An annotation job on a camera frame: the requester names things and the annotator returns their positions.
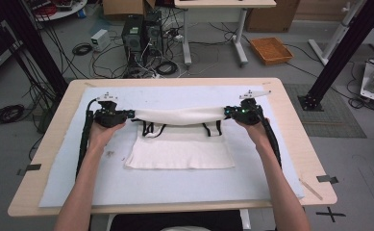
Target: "floor mat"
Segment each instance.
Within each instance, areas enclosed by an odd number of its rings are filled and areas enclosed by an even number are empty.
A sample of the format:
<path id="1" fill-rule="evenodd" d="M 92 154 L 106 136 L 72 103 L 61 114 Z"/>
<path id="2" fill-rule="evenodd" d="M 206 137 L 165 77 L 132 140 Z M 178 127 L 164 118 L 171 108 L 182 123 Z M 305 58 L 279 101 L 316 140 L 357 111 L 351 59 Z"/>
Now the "floor mat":
<path id="1" fill-rule="evenodd" d="M 303 111 L 297 96 L 306 95 L 312 85 L 284 85 L 309 137 L 366 138 L 343 99 L 329 89 L 321 101 L 323 112 Z"/>

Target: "desk leg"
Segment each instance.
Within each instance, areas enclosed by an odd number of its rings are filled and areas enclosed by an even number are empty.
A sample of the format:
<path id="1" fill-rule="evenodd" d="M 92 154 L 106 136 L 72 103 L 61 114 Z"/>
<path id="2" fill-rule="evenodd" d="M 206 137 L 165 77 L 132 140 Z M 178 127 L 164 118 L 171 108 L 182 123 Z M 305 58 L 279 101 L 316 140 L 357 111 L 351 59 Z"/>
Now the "desk leg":
<path id="1" fill-rule="evenodd" d="M 183 51 L 184 51 L 184 64 L 189 67 L 192 64 L 190 58 L 189 43 L 187 41 L 187 25 L 188 25 L 188 12 L 184 10 L 184 39 L 183 39 Z"/>
<path id="2" fill-rule="evenodd" d="M 237 35 L 233 36 L 233 43 L 235 46 L 235 49 L 237 50 L 238 57 L 240 59 L 240 66 L 243 66 L 244 64 L 248 64 L 246 55 L 244 54 L 243 47 L 241 46 L 240 39 L 241 34 L 243 32 L 244 27 L 244 19 L 246 18 L 247 9 L 243 8 L 241 9 L 240 13 L 240 20 L 238 22 L 238 29 L 237 29 Z"/>

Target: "gray floor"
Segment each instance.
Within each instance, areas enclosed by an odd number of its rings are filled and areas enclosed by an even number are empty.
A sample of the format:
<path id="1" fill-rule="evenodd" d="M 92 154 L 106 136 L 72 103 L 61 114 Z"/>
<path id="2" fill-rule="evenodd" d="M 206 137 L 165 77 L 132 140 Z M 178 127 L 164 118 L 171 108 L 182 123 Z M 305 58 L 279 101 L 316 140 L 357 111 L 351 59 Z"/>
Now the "gray floor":
<path id="1" fill-rule="evenodd" d="M 75 16 L 55 21 L 53 24 L 62 46 L 69 58 L 70 50 L 80 42 L 89 42 L 89 38 L 99 29 L 116 31 L 121 34 L 120 22 L 109 22 L 97 15 L 85 19 Z M 227 24 L 231 29 L 236 24 Z M 307 22 L 296 21 L 290 31 L 284 34 L 244 33 L 248 38 L 278 37 L 284 43 L 295 45 L 304 49 L 315 57 L 307 44 L 308 39 L 316 39 L 321 45 L 329 40 L 335 28 L 333 22 Z M 217 31 L 209 24 L 200 23 L 190 25 L 191 40 L 222 41 L 223 33 Z M 59 52 L 49 38 L 44 37 L 45 43 L 53 55 L 56 63 L 60 65 Z M 367 43 L 374 42 L 374 31 L 365 43 L 353 56 L 355 63 L 348 64 L 335 81 L 335 87 L 346 95 L 351 95 L 346 88 L 352 80 L 351 71 L 357 78 L 350 89 L 358 91 L 361 87 L 364 61 L 374 58 L 374 50 Z M 286 84 L 313 84 L 315 77 L 287 64 L 264 66 L 250 46 L 243 41 L 244 50 L 249 59 L 248 65 L 240 68 L 237 64 L 237 55 L 232 45 L 202 46 L 191 45 L 194 65 L 187 73 L 180 64 L 181 78 L 200 77 L 277 77 Z M 302 69 L 318 76 L 323 65 L 311 60 L 303 52 L 289 47 L 294 58 L 289 61 Z M 175 60 L 182 61 L 181 46 L 173 48 Z M 90 55 L 76 57 L 74 64 L 90 77 L 88 64 Z M 100 58 L 98 64 L 115 69 L 125 64 L 122 48 L 114 49 Z M 179 73 L 170 76 L 176 78 Z M 68 70 L 66 78 L 74 78 Z M 0 108 L 21 103 L 28 107 L 32 102 L 23 96 L 29 90 L 29 83 L 14 60 L 6 61 L 0 68 Z M 374 230 L 374 112 L 367 109 L 351 109 L 352 114 L 367 135 L 366 139 L 338 139 L 310 137 L 318 157 L 326 172 L 336 176 L 339 183 L 334 184 L 337 193 L 337 204 L 330 206 L 333 213 L 344 214 L 346 217 L 335 216 L 335 222 L 329 216 L 317 215 L 317 212 L 328 212 L 325 206 L 307 207 L 306 211 L 312 223 L 312 230 Z M 30 161 L 28 152 L 34 142 L 40 137 L 32 121 L 21 121 L 15 124 L 0 126 L 0 230 L 51 230 L 55 222 L 54 217 L 49 218 L 11 218 L 7 210 L 12 201 L 22 177 L 17 175 L 19 169 L 27 166 Z M 270 209 L 250 210 L 252 230 L 274 229 L 273 216 Z M 92 230 L 105 230 L 107 216 L 95 216 Z"/>

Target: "standing desk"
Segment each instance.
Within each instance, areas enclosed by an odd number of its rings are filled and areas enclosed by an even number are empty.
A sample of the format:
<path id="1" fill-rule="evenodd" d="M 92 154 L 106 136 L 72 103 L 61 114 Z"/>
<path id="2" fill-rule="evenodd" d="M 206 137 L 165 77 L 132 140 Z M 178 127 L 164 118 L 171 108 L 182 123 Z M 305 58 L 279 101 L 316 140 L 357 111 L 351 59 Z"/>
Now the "standing desk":
<path id="1" fill-rule="evenodd" d="M 244 21 L 246 19 L 248 8 L 271 8 L 276 6 L 274 0 L 196 0 L 196 1 L 183 1 L 175 0 L 175 6 L 177 8 L 184 10 L 184 39 L 183 39 L 183 51 L 184 51 L 184 63 L 186 66 L 192 64 L 192 59 L 190 57 L 189 43 L 188 43 L 188 28 L 187 25 L 190 21 L 188 10 L 189 9 L 203 9 L 205 11 L 210 9 L 241 9 L 240 16 L 238 18 L 238 28 L 237 34 L 233 36 L 232 43 L 237 51 L 240 66 L 248 64 L 246 55 L 244 54 L 243 48 L 240 43 L 241 34 L 243 32 Z M 232 12 L 220 12 L 217 17 L 219 17 L 220 22 L 226 22 L 224 19 L 229 18 L 228 13 Z M 207 15 L 208 21 L 214 22 L 213 15 Z"/>
<path id="2" fill-rule="evenodd" d="M 329 182 L 318 182 L 316 176 L 326 175 L 312 144 L 292 107 L 282 82 L 277 78 L 200 78 L 200 79 L 147 79 L 147 80 L 75 80 L 70 83 L 56 111 L 31 165 L 39 170 L 27 171 L 9 208 L 12 217 L 57 215 L 60 208 L 39 208 L 48 175 L 59 152 L 63 137 L 69 127 L 86 88 L 103 87 L 182 87 L 182 86 L 262 86 L 271 90 L 268 101 L 285 139 L 291 161 L 300 178 L 305 197 L 302 205 L 328 205 L 337 202 Z M 166 203 L 121 206 L 93 206 L 94 214 L 155 213 L 204 210 L 227 210 L 271 207 L 270 201 L 214 201 L 200 203 Z"/>

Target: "computer tower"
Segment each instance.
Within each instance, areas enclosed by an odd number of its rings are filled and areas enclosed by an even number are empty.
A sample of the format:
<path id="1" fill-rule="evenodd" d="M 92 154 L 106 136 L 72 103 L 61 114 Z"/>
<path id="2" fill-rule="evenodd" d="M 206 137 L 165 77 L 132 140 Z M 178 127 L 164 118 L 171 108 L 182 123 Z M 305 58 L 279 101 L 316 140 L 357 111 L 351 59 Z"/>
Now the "computer tower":
<path id="1" fill-rule="evenodd" d="M 121 37 L 126 51 L 128 67 L 145 66 L 149 53 L 144 16 L 142 14 L 128 15 Z"/>
<path id="2" fill-rule="evenodd" d="M 163 40 L 162 40 L 162 12 L 151 11 L 145 17 L 145 27 L 150 54 L 153 56 L 160 56 L 163 54 Z"/>

